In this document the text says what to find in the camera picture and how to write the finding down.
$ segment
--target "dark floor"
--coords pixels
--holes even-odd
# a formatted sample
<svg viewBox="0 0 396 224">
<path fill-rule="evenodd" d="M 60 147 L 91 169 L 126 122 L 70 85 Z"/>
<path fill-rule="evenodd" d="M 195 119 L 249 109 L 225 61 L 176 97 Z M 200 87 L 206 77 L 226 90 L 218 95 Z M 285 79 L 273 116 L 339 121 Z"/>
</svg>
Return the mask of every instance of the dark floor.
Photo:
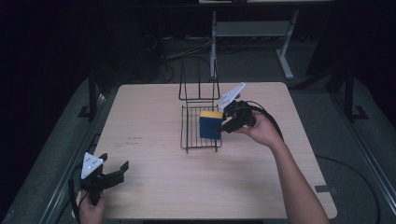
<svg viewBox="0 0 396 224">
<path fill-rule="evenodd" d="M 310 63 L 316 42 L 294 41 L 287 54 L 294 80 L 286 80 L 282 74 L 275 49 L 279 40 L 257 42 L 248 48 L 223 51 L 218 55 L 220 82 L 279 81 L 288 86 L 308 78 L 305 72 Z M 168 55 L 174 55 L 196 45 L 189 41 L 169 40 Z M 168 67 L 160 71 L 151 83 L 178 82 L 181 62 L 188 76 L 197 74 L 198 62 L 201 74 L 208 75 L 208 52 L 168 60 Z M 383 191 L 375 180 L 370 162 L 363 156 L 356 130 L 380 164 L 389 183 L 396 186 L 396 135 L 382 111 L 376 106 L 370 92 L 358 80 L 355 81 L 354 105 L 360 105 L 368 119 L 348 121 L 343 114 L 343 91 L 327 93 L 328 77 L 304 90 L 290 91 L 311 146 L 318 156 L 321 171 L 332 190 L 338 216 L 332 223 L 396 223 Z M 92 139 L 97 137 L 117 94 L 113 86 L 98 101 L 98 114 L 93 121 L 78 118 L 80 109 L 89 103 L 88 81 L 81 83 L 53 129 L 46 145 L 26 178 L 17 198 L 11 205 L 3 223 L 74 223 L 64 178 L 85 150 L 94 150 Z M 120 223 L 192 223 L 192 221 L 123 220 Z M 264 220 L 265 223 L 287 223 L 286 220 Z M 106 223 L 119 223 L 107 220 Z M 261 220 L 193 221 L 193 223 L 262 223 Z"/>
</svg>

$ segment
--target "black wire rack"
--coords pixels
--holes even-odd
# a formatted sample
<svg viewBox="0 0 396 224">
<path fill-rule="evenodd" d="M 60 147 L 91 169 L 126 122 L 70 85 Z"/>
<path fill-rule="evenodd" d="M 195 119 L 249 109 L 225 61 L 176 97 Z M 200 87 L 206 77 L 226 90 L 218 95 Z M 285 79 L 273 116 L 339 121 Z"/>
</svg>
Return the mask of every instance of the black wire rack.
<svg viewBox="0 0 396 224">
<path fill-rule="evenodd" d="M 222 141 L 215 139 L 207 139 L 200 137 L 199 117 L 203 110 L 219 111 L 219 107 L 215 105 L 215 100 L 220 98 L 219 79 L 215 72 L 215 76 L 209 79 L 212 84 L 212 92 L 202 92 L 202 78 L 200 72 L 200 63 L 198 61 L 197 80 L 187 85 L 186 74 L 184 71 L 184 62 L 181 63 L 180 85 L 178 99 L 184 101 L 181 107 L 181 136 L 180 146 L 189 153 L 189 149 L 208 148 L 215 149 L 221 147 Z"/>
</svg>

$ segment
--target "yellow sponge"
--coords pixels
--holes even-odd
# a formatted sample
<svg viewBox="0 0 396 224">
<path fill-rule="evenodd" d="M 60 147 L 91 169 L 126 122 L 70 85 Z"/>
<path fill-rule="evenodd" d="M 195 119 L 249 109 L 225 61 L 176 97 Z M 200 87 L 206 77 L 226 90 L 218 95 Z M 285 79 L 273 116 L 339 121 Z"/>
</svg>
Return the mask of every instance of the yellow sponge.
<svg viewBox="0 0 396 224">
<path fill-rule="evenodd" d="M 220 140 L 221 135 L 215 131 L 216 128 L 221 126 L 222 112 L 203 110 L 200 113 L 200 137 Z"/>
</svg>

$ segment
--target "floor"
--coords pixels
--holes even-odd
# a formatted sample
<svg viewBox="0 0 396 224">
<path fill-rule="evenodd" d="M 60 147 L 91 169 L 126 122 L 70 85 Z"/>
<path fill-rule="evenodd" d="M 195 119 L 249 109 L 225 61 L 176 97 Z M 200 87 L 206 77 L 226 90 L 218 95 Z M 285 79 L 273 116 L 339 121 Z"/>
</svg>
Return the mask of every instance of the floor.
<svg viewBox="0 0 396 224">
<path fill-rule="evenodd" d="M 166 42 L 167 55 L 176 55 L 203 43 L 205 39 L 194 42 L 170 39 Z M 223 43 L 218 55 L 219 81 L 277 81 L 293 86 L 309 78 L 305 72 L 316 42 L 291 43 L 287 58 L 294 74 L 293 80 L 284 78 L 276 58 L 275 49 L 281 43 L 281 39 L 238 39 Z M 167 66 L 160 66 L 158 76 L 150 82 L 178 82 L 182 63 L 188 76 L 195 77 L 198 66 L 201 74 L 208 74 L 207 62 L 208 52 L 205 50 L 186 57 L 168 57 Z M 360 105 L 369 118 L 355 123 L 347 120 L 342 112 L 343 91 L 327 93 L 325 85 L 328 79 L 325 77 L 303 90 L 290 91 L 290 95 L 331 188 L 338 210 L 331 223 L 396 223 L 395 213 L 375 181 L 370 162 L 363 156 L 364 146 L 360 141 L 362 139 L 370 148 L 389 183 L 395 186 L 396 130 L 358 80 L 355 80 L 354 105 Z M 117 90 L 118 86 L 113 86 L 100 95 L 98 113 L 88 121 L 78 117 L 80 109 L 89 103 L 88 81 L 81 83 L 3 223 L 75 223 L 67 203 L 66 180 L 82 154 L 86 150 L 94 151 Z M 106 220 L 106 223 L 287 223 L 287 220 Z"/>
</svg>

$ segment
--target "human hand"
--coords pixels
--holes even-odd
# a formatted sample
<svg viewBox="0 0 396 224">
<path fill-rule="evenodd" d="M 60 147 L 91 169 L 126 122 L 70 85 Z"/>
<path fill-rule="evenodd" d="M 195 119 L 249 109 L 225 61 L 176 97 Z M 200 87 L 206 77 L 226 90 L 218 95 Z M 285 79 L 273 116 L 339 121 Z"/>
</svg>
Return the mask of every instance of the human hand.
<svg viewBox="0 0 396 224">
<path fill-rule="evenodd" d="M 236 133 L 243 133 L 251 137 L 255 142 L 274 148 L 279 143 L 284 143 L 271 121 L 261 113 L 253 113 L 256 119 L 254 127 L 242 127 Z"/>
<path fill-rule="evenodd" d="M 105 194 L 101 192 L 99 202 L 96 206 L 92 205 L 90 193 L 83 198 L 79 206 L 79 220 L 81 224 L 103 224 L 105 221 Z"/>
</svg>

